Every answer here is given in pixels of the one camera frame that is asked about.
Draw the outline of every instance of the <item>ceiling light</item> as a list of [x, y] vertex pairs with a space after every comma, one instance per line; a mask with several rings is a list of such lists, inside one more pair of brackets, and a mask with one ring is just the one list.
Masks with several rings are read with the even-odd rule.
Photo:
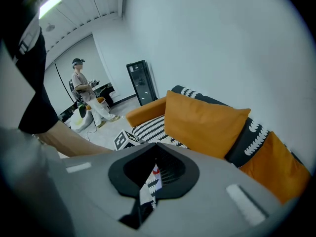
[[50, 9], [52, 9], [55, 5], [60, 3], [61, 0], [47, 0], [39, 10], [39, 19], [41, 19]]

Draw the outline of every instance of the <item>sofa armrest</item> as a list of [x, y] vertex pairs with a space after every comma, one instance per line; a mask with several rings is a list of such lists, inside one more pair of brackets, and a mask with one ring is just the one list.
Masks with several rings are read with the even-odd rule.
[[129, 112], [126, 114], [126, 119], [131, 127], [135, 127], [146, 121], [164, 115], [165, 109], [166, 97], [163, 97]]

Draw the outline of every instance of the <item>white wall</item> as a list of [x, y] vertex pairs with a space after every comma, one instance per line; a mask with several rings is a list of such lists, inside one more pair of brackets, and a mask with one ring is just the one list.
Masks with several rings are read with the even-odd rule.
[[160, 97], [179, 84], [273, 130], [311, 170], [316, 160], [316, 59], [287, 0], [127, 0], [124, 19]]
[[101, 61], [117, 92], [113, 101], [135, 94], [126, 65], [144, 58], [135, 49], [124, 22], [121, 19], [113, 20], [92, 33]]
[[54, 64], [49, 66], [45, 71], [44, 86], [50, 103], [57, 115], [61, 114], [73, 104], [70, 97], [66, 93], [61, 80], [59, 79]]
[[102, 27], [104, 26], [104, 24], [106, 24], [106, 22], [114, 20], [116, 18], [118, 18], [118, 14], [111, 13], [110, 15], [106, 15], [90, 21], [66, 35], [47, 53], [46, 68], [48, 68], [54, 62], [54, 60], [56, 60], [57, 57], [63, 54], [68, 48], [70, 48], [83, 38], [90, 36], [93, 29]]
[[97, 89], [110, 82], [101, 63], [93, 37], [91, 36], [72, 47], [61, 57], [59, 57], [58, 60], [56, 60], [56, 65], [60, 76], [69, 92], [70, 89], [68, 81], [71, 79], [71, 76], [74, 72], [72, 62], [75, 58], [85, 60], [83, 64], [83, 70], [81, 72], [87, 78], [87, 80], [96, 79], [100, 81], [99, 85], [94, 89]]
[[[74, 101], [75, 99], [70, 92], [68, 81], [74, 72], [72, 61], [75, 58], [85, 60], [82, 73], [88, 80], [96, 79], [100, 81], [99, 85], [94, 89], [110, 82], [101, 63], [93, 37], [88, 37], [69, 49], [55, 61], [62, 81]], [[58, 115], [73, 104], [59, 79], [54, 64], [49, 66], [45, 71], [44, 86], [52, 106]]]

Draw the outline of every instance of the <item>white pants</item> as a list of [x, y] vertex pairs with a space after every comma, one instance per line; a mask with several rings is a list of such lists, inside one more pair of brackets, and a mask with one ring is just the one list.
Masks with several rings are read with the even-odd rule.
[[101, 117], [104, 117], [107, 120], [115, 117], [115, 115], [109, 114], [96, 98], [92, 98], [87, 104], [91, 107], [92, 116], [96, 126], [101, 124]]

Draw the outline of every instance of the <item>sneaker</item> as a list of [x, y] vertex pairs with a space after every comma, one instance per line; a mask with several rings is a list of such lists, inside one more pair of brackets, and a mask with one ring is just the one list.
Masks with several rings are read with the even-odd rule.
[[114, 122], [120, 119], [120, 116], [115, 116], [113, 119], [110, 119], [110, 122]]
[[103, 126], [104, 124], [105, 124], [105, 121], [102, 121], [101, 124], [99, 124], [99, 125], [97, 126], [97, 128], [100, 128], [100, 127]]

